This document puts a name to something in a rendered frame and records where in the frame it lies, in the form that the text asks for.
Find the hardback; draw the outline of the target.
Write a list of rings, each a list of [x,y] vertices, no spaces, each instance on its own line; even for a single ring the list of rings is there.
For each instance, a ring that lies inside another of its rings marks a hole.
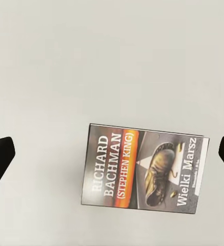
[[[195,215],[209,140],[90,123],[81,205]]]

